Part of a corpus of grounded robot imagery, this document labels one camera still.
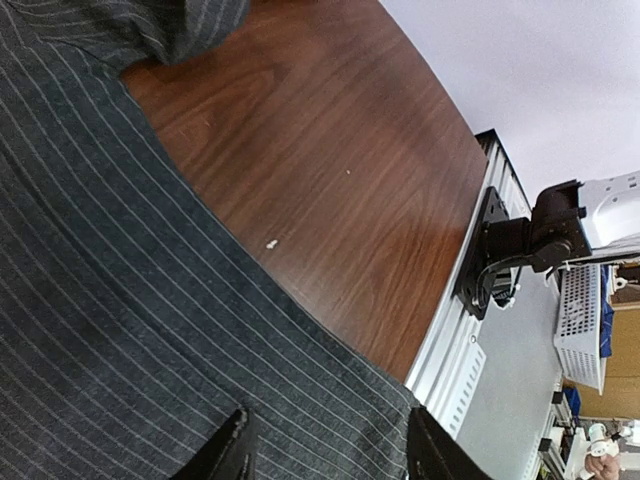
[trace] white wall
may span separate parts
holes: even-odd
[[[530,199],[640,169],[640,2],[381,0]]]

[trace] pinstriped fabric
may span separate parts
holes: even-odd
[[[260,269],[117,79],[246,9],[0,0],[0,477],[166,478],[245,405],[260,478],[401,478],[410,393]]]

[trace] black cable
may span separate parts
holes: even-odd
[[[545,275],[545,280],[549,280],[553,275],[555,275],[558,270],[560,270],[560,265],[556,265],[555,267],[551,267],[547,274]]]
[[[516,273],[516,279],[513,282],[513,287],[511,288],[511,295],[509,296],[509,299],[513,298],[518,291],[518,284],[520,283],[520,277],[522,277],[522,269],[523,267],[520,265],[518,267],[518,272]]]
[[[504,268],[510,268],[509,266],[510,264],[514,262],[522,261],[524,259],[525,259],[524,255],[518,255],[514,257],[508,257],[498,262],[494,262],[487,265],[482,270],[482,272],[480,272],[480,275],[478,275],[478,280],[476,281],[476,294],[475,294],[475,298],[473,299],[473,303],[475,303],[476,306],[480,309],[486,308],[487,305],[489,304],[489,299],[490,299],[490,298],[486,298],[486,296],[483,295],[484,280],[487,277],[487,275],[489,275],[490,273],[495,273],[497,271],[500,271]],[[520,271],[518,272],[518,280],[520,278],[521,269],[522,267],[520,266]]]

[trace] wood grain surface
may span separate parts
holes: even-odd
[[[124,78],[249,252],[404,380],[487,162],[385,10],[375,0],[255,3],[218,49]]]

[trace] white object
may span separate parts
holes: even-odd
[[[618,267],[610,266],[609,267],[609,283],[607,283],[607,298],[616,293],[616,272]]]
[[[562,449],[562,437],[564,437],[564,427],[551,427],[548,438],[558,451]]]
[[[640,240],[640,171],[586,182],[578,190],[579,205],[587,209],[582,220],[593,249]]]
[[[606,358],[600,358],[602,316],[599,265],[564,272],[558,326],[553,344],[565,377],[597,389],[604,388]]]
[[[628,445],[640,447],[640,420],[632,420],[622,427],[620,432]]]
[[[615,291],[622,290],[624,287],[627,286],[628,283],[629,281],[626,278],[616,277],[616,281],[614,282],[614,290]]]
[[[634,442],[640,441],[640,422],[632,420],[623,426],[620,434],[625,438],[627,444],[637,445]],[[583,428],[576,430],[563,475],[565,480],[593,478],[594,475],[584,468],[587,455],[594,457],[618,456],[621,470],[640,471],[640,453],[620,453],[618,442],[614,442],[608,437],[606,428],[601,423],[594,423],[589,428],[589,440],[586,439]]]

